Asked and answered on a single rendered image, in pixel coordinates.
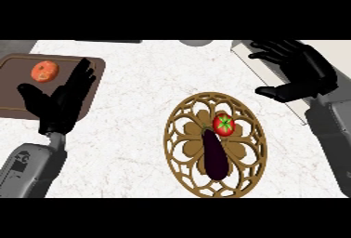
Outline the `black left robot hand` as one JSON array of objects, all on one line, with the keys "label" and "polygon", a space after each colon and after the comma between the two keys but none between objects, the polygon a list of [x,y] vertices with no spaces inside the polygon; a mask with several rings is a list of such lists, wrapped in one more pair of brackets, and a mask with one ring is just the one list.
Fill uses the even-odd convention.
[{"label": "black left robot hand", "polygon": [[38,133],[66,133],[72,130],[91,84],[96,80],[90,61],[81,59],[68,81],[49,96],[34,85],[21,84],[16,89],[27,110],[40,118]]}]

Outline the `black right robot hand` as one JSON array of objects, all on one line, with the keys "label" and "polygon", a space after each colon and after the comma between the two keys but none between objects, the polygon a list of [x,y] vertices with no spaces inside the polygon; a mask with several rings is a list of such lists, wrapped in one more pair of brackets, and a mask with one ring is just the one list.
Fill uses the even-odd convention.
[{"label": "black right robot hand", "polygon": [[260,86],[258,95],[286,103],[316,98],[339,87],[333,66],[311,45],[298,40],[254,40],[249,45],[261,51],[248,57],[277,64],[289,81],[280,86]]}]

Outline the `red tomato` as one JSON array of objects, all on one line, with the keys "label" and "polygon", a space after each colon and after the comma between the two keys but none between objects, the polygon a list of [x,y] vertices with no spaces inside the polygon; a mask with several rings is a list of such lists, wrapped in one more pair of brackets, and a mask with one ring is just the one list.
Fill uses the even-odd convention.
[{"label": "red tomato", "polygon": [[212,120],[212,128],[221,137],[229,137],[236,129],[233,118],[229,114],[220,113]]}]

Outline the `gold openwork oval placemat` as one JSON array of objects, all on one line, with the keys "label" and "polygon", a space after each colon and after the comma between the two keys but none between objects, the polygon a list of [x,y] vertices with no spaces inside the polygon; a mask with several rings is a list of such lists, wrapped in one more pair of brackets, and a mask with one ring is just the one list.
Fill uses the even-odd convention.
[{"label": "gold openwork oval placemat", "polygon": [[[205,173],[202,134],[221,122],[223,113],[233,118],[236,128],[230,136],[218,137],[229,171],[226,178],[215,180]],[[170,171],[196,196],[237,198],[252,191],[265,167],[264,130],[252,111],[227,94],[205,92],[180,102],[165,123],[164,148]]]}]

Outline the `orange round fruit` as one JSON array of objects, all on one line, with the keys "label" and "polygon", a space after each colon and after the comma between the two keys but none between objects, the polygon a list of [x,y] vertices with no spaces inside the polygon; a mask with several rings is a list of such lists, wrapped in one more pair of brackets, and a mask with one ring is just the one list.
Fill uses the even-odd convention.
[{"label": "orange round fruit", "polygon": [[34,65],[30,76],[38,83],[46,83],[56,78],[58,73],[59,65],[53,61],[44,60]]}]

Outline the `brown cutting board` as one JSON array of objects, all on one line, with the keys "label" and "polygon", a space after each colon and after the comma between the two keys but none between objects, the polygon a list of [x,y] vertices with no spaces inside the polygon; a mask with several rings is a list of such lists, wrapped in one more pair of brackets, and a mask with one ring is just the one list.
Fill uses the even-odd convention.
[{"label": "brown cutting board", "polygon": [[[32,80],[30,73],[34,65],[50,60],[59,65],[56,78],[46,83]],[[0,59],[0,118],[37,120],[38,117],[27,111],[25,102],[16,87],[22,83],[32,84],[50,95],[59,85],[62,85],[71,75],[81,57],[41,55],[41,54],[7,54]]]}]

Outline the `grey round object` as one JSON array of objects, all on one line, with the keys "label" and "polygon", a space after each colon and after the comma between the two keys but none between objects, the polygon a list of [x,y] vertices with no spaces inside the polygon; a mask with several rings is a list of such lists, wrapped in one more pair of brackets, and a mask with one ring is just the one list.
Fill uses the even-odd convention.
[{"label": "grey round object", "polygon": [[211,44],[212,40],[180,40],[180,42],[186,46],[199,47],[199,46],[206,46],[208,44]]}]

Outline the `dark purple eggplant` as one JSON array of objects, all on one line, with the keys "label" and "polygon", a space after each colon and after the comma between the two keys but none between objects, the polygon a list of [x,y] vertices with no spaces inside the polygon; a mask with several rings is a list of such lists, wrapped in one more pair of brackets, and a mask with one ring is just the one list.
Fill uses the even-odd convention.
[{"label": "dark purple eggplant", "polygon": [[205,129],[202,138],[205,149],[205,173],[212,180],[223,180],[229,172],[224,147],[211,129]]}]

